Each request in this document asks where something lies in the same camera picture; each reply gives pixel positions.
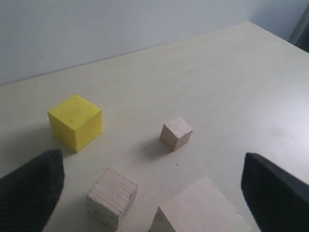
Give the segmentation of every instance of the wooden table surface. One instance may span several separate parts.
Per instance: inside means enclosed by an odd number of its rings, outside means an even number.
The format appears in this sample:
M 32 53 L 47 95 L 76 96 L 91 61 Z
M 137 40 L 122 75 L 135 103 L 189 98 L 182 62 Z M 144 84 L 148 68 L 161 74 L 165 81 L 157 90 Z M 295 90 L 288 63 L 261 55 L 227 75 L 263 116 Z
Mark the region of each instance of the wooden table surface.
M 103 134 L 77 154 L 47 111 L 73 94 L 103 110 Z M 159 204 L 204 175 L 258 231 L 240 190 L 245 153 L 309 182 L 309 55 L 252 23 L 0 87 L 0 175 L 61 148 L 65 187 L 46 232 L 109 231 L 86 195 L 111 167 L 139 185 L 122 232 L 146 232 Z M 176 152 L 159 141 L 181 116 Z

